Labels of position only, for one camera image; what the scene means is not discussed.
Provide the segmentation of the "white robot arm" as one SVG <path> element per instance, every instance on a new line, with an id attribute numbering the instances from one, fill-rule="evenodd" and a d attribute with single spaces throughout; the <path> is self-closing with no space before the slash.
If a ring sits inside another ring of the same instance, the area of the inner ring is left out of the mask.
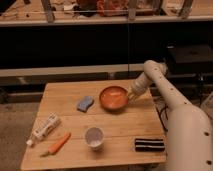
<path id="1" fill-rule="evenodd" d="M 165 77 L 164 64 L 147 60 L 132 83 L 128 98 L 134 101 L 154 83 L 170 109 L 165 171 L 213 171 L 213 134 L 208 115 L 193 105 Z"/>

